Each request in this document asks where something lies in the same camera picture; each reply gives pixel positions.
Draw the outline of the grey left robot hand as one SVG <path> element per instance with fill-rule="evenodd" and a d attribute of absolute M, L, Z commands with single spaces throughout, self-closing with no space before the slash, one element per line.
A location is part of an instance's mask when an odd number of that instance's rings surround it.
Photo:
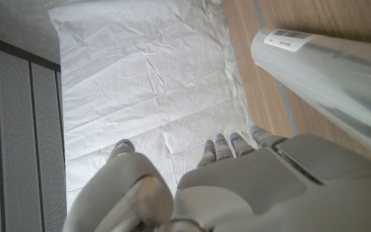
<path fill-rule="evenodd" d="M 75 199 L 65 231 L 371 231 L 371 161 L 261 127 L 208 140 L 171 192 L 127 139 Z"/>

